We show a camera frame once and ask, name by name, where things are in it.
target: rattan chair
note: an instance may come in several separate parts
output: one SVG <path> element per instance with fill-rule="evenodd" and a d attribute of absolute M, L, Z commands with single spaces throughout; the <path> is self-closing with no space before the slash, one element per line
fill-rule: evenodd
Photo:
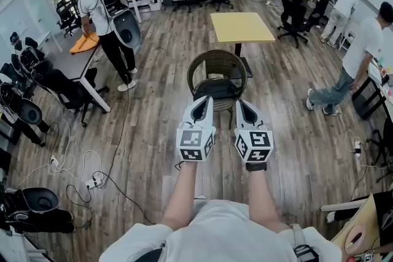
<path fill-rule="evenodd" d="M 206 80 L 202 80 L 196 86 L 193 84 L 193 76 L 197 67 L 205 62 L 206 66 Z M 230 113 L 229 120 L 229 129 L 232 125 L 232 116 L 233 111 L 232 107 L 236 104 L 236 101 L 240 99 L 243 94 L 244 89 L 247 85 L 247 73 L 246 68 L 244 67 L 243 62 L 237 57 L 235 54 L 226 52 L 225 50 L 210 50 L 208 52 L 202 53 L 198 55 L 190 64 L 188 73 L 187 73 L 187 81 L 189 83 L 190 91 L 193 95 L 198 91 L 198 88 L 202 83 L 212 82 L 213 80 L 228 80 L 234 70 L 237 67 L 241 76 L 240 87 L 238 87 L 238 91 L 235 94 L 234 98 L 228 99 L 214 99 L 214 111 L 221 112 L 224 110 L 228 110 Z M 211 74 L 220 74 L 223 75 L 223 78 L 209 78 Z"/>

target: black pants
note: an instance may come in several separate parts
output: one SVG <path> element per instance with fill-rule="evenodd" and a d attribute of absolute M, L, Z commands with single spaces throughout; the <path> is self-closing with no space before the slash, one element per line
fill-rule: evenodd
<path fill-rule="evenodd" d="M 41 140 L 39 136 L 34 132 L 34 130 L 30 127 L 29 124 L 20 120 L 19 118 L 14 123 L 14 126 L 20 130 L 26 137 L 30 139 L 30 141 L 34 144 L 41 144 Z M 49 126 L 42 120 L 37 127 L 44 133 L 49 131 Z"/>
<path fill-rule="evenodd" d="M 115 32 L 110 32 L 109 34 L 100 36 L 99 41 L 103 47 L 104 53 L 115 67 L 117 73 L 119 73 L 119 76 L 122 78 L 123 82 L 125 84 L 129 84 L 132 81 L 132 78 L 128 73 L 128 70 L 135 68 L 134 50 L 124 46 L 117 38 Z M 123 62 L 120 49 L 124 53 L 127 67 Z"/>
<path fill-rule="evenodd" d="M 313 12 L 311 13 L 310 16 L 314 15 L 315 13 L 319 13 L 319 17 L 313 19 L 313 24 L 318 25 L 319 20 L 322 18 L 322 16 L 325 14 L 327 5 L 329 4 L 329 0 L 320 0 L 317 2 Z"/>
<path fill-rule="evenodd" d="M 11 223 L 17 231 L 31 233 L 72 233 L 75 226 L 72 217 L 66 210 L 51 210 L 43 214 L 29 213 L 29 217 L 23 223 Z"/>

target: shoe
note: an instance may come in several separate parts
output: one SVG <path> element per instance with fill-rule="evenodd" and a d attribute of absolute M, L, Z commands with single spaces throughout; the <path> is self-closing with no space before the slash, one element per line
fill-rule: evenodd
<path fill-rule="evenodd" d="M 129 90 L 130 88 L 135 87 L 135 85 L 136 85 L 136 82 L 134 80 L 132 80 L 129 84 L 123 83 L 123 84 L 119 85 L 117 87 L 117 90 L 120 92 L 125 92 L 125 91 Z"/>
<path fill-rule="evenodd" d="M 325 115 L 330 115 L 330 116 L 337 116 L 338 115 L 338 110 L 336 110 L 334 113 L 330 114 L 330 113 L 325 111 L 325 107 L 324 107 L 322 109 L 322 111 L 324 112 Z"/>
<path fill-rule="evenodd" d="M 330 47 L 333 47 L 333 48 L 337 48 L 337 46 L 335 44 L 333 44 L 331 41 L 328 41 L 327 45 L 329 45 Z"/>
<path fill-rule="evenodd" d="M 132 70 L 128 70 L 128 72 L 129 72 L 130 74 L 136 74 L 136 73 L 138 72 L 138 69 L 134 68 L 134 69 L 132 69 Z"/>
<path fill-rule="evenodd" d="M 311 91 L 312 91 L 313 89 L 312 88 L 309 88 L 308 90 L 307 90 L 307 100 L 306 100 L 306 107 L 307 107 L 307 109 L 308 110 L 314 110 L 314 104 L 309 100 L 309 95 L 311 94 Z"/>
<path fill-rule="evenodd" d="M 326 223 L 331 223 L 334 222 L 334 215 L 336 214 L 336 212 L 330 212 L 329 214 L 327 214 L 326 216 Z"/>

